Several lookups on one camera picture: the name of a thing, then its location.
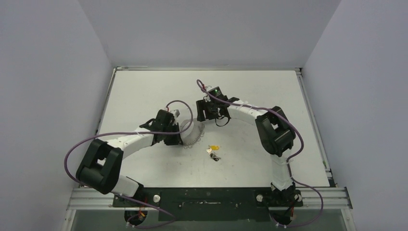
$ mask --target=white table surface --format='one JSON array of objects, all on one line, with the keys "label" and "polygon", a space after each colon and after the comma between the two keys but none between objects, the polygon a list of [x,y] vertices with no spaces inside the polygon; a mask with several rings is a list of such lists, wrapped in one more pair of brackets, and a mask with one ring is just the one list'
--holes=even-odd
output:
[{"label": "white table surface", "polygon": [[[171,100],[187,102],[196,117],[197,100],[204,94],[196,79],[220,86],[222,92],[256,106],[280,106],[301,133],[305,149],[291,163],[293,175],[312,186],[329,186],[318,143],[294,71],[117,71],[100,133],[133,131],[156,116]],[[187,108],[175,103],[188,118]],[[122,163],[121,174],[147,187],[269,187],[271,159],[261,145],[255,126],[231,120],[225,127],[205,122],[205,135],[190,149],[165,146],[144,148]],[[102,140],[114,137],[103,137]],[[206,148],[221,146],[212,160]],[[294,141],[293,152],[300,147]]]}]

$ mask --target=white wall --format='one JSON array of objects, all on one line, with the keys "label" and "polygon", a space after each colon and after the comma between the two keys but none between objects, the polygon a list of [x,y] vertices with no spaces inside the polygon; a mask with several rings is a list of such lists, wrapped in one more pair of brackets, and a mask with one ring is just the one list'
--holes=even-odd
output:
[{"label": "white wall", "polygon": [[60,229],[111,73],[77,0],[0,2],[1,230]]},{"label": "white wall", "polygon": [[304,69],[358,230],[407,230],[408,1],[343,0]]},{"label": "white wall", "polygon": [[340,0],[79,0],[114,65],[301,67]]}]

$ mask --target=yellow key tag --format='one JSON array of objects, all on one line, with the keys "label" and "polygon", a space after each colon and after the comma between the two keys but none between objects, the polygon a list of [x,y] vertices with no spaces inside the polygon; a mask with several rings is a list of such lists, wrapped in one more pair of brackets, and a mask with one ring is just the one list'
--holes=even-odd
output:
[{"label": "yellow key tag", "polygon": [[218,150],[218,149],[219,149],[219,147],[218,147],[218,146],[210,146],[210,148],[211,148],[212,150],[214,150],[214,151],[216,151],[216,150]]}]

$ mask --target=black bracket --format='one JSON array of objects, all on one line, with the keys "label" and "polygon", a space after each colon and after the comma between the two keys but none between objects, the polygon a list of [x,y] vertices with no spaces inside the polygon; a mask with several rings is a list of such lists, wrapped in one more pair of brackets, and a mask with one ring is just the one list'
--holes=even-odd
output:
[{"label": "black bracket", "polygon": [[[149,131],[159,131],[159,132],[178,132],[179,125],[174,124],[175,118],[173,113],[159,110],[157,112],[156,118],[149,119],[146,123],[140,125],[141,128],[145,128]],[[155,134],[153,137],[152,145],[164,141],[166,145],[179,145],[183,144],[180,134],[177,135],[158,135]]]},{"label": "black bracket", "polygon": [[[287,119],[280,107],[275,106],[272,111]],[[262,146],[268,153],[281,157],[284,151],[292,149],[293,140],[296,138],[295,132],[273,113],[266,112],[258,116],[255,119],[255,124]]]},{"label": "black bracket", "polygon": [[295,207],[303,206],[303,201],[295,200],[295,196],[301,195],[301,193],[300,193],[300,190],[295,189],[294,183],[292,186],[282,191],[279,191],[277,189],[272,191],[269,188],[269,190],[264,190],[264,189],[256,190],[255,194],[263,196],[262,202],[257,201],[256,205],[258,207],[265,207],[265,206],[267,207],[288,207],[292,203],[294,203]]},{"label": "black bracket", "polygon": [[[211,89],[209,92],[209,94],[227,101],[227,102],[235,102],[237,100],[239,100],[236,97],[232,97],[231,99],[228,99],[228,97],[226,95],[223,95],[221,92],[221,89],[219,87],[215,87],[213,89]],[[227,103],[222,103],[219,102],[213,98],[210,98],[210,101],[206,101],[206,100],[198,100],[196,102],[197,105],[197,120],[198,121],[205,121],[205,120],[212,120],[212,119],[219,119],[220,117],[226,117],[228,119],[230,119],[230,114],[228,113],[227,108],[230,106]]]}]

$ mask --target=screw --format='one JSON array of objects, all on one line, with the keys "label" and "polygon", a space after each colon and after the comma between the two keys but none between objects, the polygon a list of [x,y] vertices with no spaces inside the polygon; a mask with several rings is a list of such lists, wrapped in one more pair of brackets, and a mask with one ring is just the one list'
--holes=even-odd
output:
[{"label": "screw", "polygon": [[264,199],[264,196],[262,196],[261,194],[259,194],[258,196],[256,196],[256,200],[258,202],[262,202],[262,200]]},{"label": "screw", "polygon": [[153,196],[153,202],[157,203],[160,201],[160,196],[159,195],[154,195]]}]

